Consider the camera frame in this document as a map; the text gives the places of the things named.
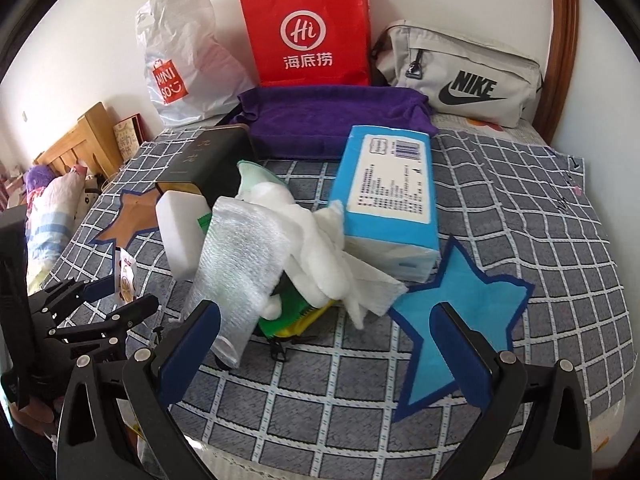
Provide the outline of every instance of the nike swoosh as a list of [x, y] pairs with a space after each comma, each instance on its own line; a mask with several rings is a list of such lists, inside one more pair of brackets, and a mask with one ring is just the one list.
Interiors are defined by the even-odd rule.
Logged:
[[485, 101], [500, 101], [502, 99], [506, 99], [506, 97], [458, 97], [451, 94], [449, 91], [450, 86], [451, 83], [443, 86], [442, 90], [440, 90], [440, 94], [438, 95], [438, 99], [440, 99], [443, 104], [449, 106], [468, 105], [469, 103], [482, 103]]

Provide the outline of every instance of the pillow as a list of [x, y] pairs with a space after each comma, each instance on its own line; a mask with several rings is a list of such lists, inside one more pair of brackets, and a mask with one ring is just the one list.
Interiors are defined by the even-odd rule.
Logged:
[[74, 166], [66, 175], [54, 179], [42, 195], [33, 199], [27, 235], [29, 294], [40, 289], [53, 264], [71, 240], [85, 176], [86, 168]]

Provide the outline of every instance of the purple towel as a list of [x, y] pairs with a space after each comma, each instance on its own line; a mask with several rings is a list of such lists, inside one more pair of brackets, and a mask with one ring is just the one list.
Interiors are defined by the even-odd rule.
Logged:
[[287, 86], [254, 88], [239, 97], [243, 112], [231, 122], [251, 126], [260, 158], [340, 159], [357, 124], [438, 133], [427, 98], [412, 88]]
[[47, 187], [55, 177], [56, 174], [53, 173], [49, 166], [44, 166], [43, 164], [32, 166], [24, 176], [24, 183], [27, 185], [27, 193], [30, 193], [39, 187]]

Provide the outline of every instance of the gray checkered sheet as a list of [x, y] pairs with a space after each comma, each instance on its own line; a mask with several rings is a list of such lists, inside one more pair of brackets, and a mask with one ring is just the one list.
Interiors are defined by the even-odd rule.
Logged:
[[[145, 143], [89, 212], [54, 266], [51, 280], [95, 279], [111, 272], [111, 247], [88, 241], [116, 215], [123, 189], [153, 185], [198, 130]], [[620, 400], [634, 366], [628, 312], [606, 234], [584, 195], [584, 162], [542, 146], [462, 131], [432, 140], [440, 238], [454, 235], [488, 274], [508, 273], [536, 285], [513, 330], [527, 363], [576, 365], [590, 418]], [[327, 204], [337, 163], [267, 161], [298, 202]], [[177, 319], [190, 288], [172, 279], [158, 233], [137, 237], [138, 286], [161, 307], [129, 333], [130, 354], [150, 329]], [[66, 323], [100, 320], [113, 298], [81, 306]], [[288, 362], [270, 359], [255, 338], [231, 373], [203, 362], [171, 413], [188, 435], [244, 459], [287, 472], [331, 479], [430, 478], [464, 438], [478, 410], [453, 394], [392, 422], [412, 351], [388, 316], [358, 332], [332, 308], [289, 346]], [[496, 462], [512, 452], [528, 415], [517, 415]]]

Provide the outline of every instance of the white plastic bag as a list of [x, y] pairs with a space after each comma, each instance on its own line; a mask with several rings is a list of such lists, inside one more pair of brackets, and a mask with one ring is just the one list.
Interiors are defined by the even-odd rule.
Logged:
[[226, 114], [254, 87], [215, 38], [210, 0], [149, 0], [136, 15], [146, 87], [165, 126]]

